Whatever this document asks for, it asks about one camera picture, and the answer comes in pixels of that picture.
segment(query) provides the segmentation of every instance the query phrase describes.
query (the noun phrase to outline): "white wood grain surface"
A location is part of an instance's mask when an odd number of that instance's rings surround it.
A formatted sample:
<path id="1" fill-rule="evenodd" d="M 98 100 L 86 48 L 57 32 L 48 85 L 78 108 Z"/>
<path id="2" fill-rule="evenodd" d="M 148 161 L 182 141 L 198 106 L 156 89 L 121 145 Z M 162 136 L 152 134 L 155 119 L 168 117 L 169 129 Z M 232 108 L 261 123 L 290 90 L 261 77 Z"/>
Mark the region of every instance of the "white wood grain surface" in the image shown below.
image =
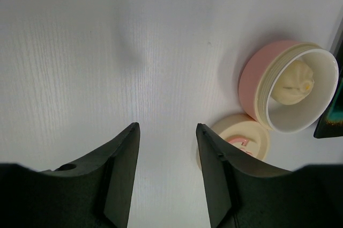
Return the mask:
<path id="1" fill-rule="evenodd" d="M 331 49 L 343 0 L 0 0 L 0 161 L 54 169 L 141 125 L 129 227 L 210 227 L 195 127 L 241 112 L 262 45 Z M 272 133 L 267 161 L 343 162 L 341 138 Z"/>

